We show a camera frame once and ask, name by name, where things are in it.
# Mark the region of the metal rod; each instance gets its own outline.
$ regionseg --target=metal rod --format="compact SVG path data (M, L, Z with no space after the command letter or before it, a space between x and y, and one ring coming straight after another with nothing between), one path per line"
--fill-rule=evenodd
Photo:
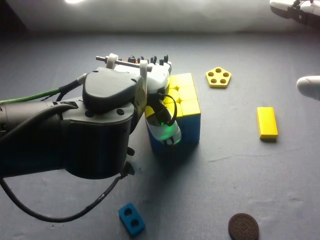
M95 57L95 60L98 60L98 61L102 61L102 62L107 63L108 56L106 56L106 57L96 56L96 57ZM136 69L139 69L139 68L140 68L140 65L139 65L139 64L135 64L135 63L127 62L127 61L119 61L119 60L116 60L116 61L114 61L114 63L115 63L115 64L119 64L119 65L124 65L124 66L128 66L128 67L132 67L132 68L136 68ZM147 66L147 67L146 67L146 71L147 71L147 72L151 72L151 71L152 71L152 66Z

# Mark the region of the blue block with holes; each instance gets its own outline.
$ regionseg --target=blue block with holes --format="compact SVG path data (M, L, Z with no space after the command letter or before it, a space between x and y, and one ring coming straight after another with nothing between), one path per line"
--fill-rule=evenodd
M119 209L119 217L131 237L139 235L145 229L145 223L135 206L128 203Z

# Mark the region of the rubik's cube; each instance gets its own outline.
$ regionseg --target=rubik's cube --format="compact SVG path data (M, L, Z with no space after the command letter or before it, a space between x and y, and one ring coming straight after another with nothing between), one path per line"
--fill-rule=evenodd
M181 131L181 141L178 145L197 144L200 140L201 111L192 74L171 75L168 94L174 98L177 106L176 122ZM173 100L166 97L162 103L173 115L175 111ZM153 109L147 106L144 112L145 117L153 113ZM149 129L148 133L153 150L164 148L164 144L156 140Z

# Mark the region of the white backdrop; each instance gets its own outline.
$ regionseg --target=white backdrop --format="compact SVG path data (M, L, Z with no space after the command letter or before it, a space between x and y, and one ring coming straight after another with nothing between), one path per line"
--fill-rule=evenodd
M306 27L269 0L7 0L31 31L283 32Z

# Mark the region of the gray tablecloth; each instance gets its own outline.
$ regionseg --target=gray tablecloth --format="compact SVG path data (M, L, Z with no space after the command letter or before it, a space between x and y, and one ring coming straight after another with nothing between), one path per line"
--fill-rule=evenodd
M0 190L1 239L128 239L118 209L129 202L146 224L138 240L228 240L228 221L240 212L257 220L261 240L320 239L320 102L296 89L298 78L320 72L319 49L319 34L28 36L2 47L0 99L67 84L104 66L97 55L169 54L172 74L193 75L201 135L195 149L162 159L141 120L129 141L141 170L73 222L38 221ZM205 78L218 66L232 73L226 89L210 88ZM264 106L274 107L276 143L259 140L256 108ZM31 209L63 217L82 210L112 180L57 170L7 182Z

